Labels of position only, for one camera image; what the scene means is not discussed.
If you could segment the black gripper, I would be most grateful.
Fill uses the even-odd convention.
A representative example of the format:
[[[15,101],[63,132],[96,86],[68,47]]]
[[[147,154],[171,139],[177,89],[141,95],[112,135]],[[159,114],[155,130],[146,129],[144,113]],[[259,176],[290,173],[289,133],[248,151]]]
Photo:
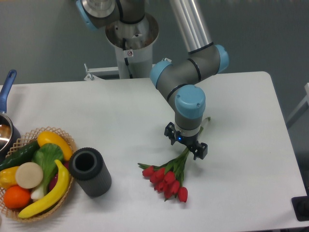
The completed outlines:
[[[208,145],[198,142],[200,129],[201,127],[197,127],[193,130],[184,130],[175,127],[172,122],[169,122],[165,127],[164,135],[169,138],[171,145],[178,142],[190,148],[190,151],[194,154],[194,160],[203,160],[208,153]]]

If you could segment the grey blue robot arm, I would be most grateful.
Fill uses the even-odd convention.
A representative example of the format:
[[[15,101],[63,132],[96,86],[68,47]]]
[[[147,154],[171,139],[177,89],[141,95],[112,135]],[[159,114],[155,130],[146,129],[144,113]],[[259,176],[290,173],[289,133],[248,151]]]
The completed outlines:
[[[198,141],[206,108],[204,91],[197,83],[229,65],[229,56],[215,45],[196,0],[172,0],[188,59],[179,65],[168,59],[153,64],[153,45],[159,34],[156,19],[145,11],[142,0],[78,0],[77,9],[88,28],[105,28],[115,49],[121,79],[150,78],[175,113],[164,135],[185,145],[195,159],[204,159],[208,146]]]

